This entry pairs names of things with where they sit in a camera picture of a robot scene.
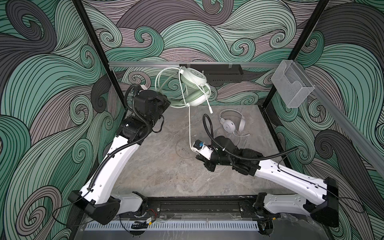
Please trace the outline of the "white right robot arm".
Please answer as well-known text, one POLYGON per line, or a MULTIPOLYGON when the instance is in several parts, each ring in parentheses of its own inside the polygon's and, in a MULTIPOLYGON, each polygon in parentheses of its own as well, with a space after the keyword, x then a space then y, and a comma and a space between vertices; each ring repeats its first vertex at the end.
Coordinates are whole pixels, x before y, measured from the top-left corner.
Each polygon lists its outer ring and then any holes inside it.
POLYGON ((218 165, 230 166, 242 175, 266 179, 293 191, 292 195, 262 194, 260 202, 267 213, 304 215, 327 227, 339 226, 339 187, 335 179, 301 174, 260 152, 240 149, 224 136, 216 137, 210 145, 196 140, 192 150, 210 172, 218 165))

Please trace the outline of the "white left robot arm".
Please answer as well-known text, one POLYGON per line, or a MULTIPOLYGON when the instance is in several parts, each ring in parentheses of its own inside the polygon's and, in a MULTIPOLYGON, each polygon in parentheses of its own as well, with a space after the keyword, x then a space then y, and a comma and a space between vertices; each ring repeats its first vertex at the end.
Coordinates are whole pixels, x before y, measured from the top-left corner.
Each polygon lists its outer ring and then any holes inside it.
POLYGON ((132 192, 119 197, 112 195, 112 190, 129 159, 171 105, 165 95, 148 90, 143 85, 130 86, 126 97, 129 94, 132 94, 132 105, 127 110, 129 115, 122 120, 106 156, 91 179, 80 190, 71 192, 68 198, 93 221, 102 225, 108 224, 120 214, 145 214, 145 196, 132 192))

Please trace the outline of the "mint green headphones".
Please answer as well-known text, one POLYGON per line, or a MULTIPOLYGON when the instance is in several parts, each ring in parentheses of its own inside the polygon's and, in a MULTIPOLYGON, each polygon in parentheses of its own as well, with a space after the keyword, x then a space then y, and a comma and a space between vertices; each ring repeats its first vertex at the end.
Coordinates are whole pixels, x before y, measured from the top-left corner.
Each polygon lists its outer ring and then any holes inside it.
POLYGON ((160 83, 161 75, 166 70, 175 70, 178 77, 177 85, 180 87, 181 100, 170 100, 172 108, 181 109, 196 107, 202 103, 209 103, 212 95, 212 89, 208 84, 206 76, 192 68, 170 66, 161 70, 155 78, 155 91, 161 92, 163 86, 173 77, 170 76, 162 84, 160 83))

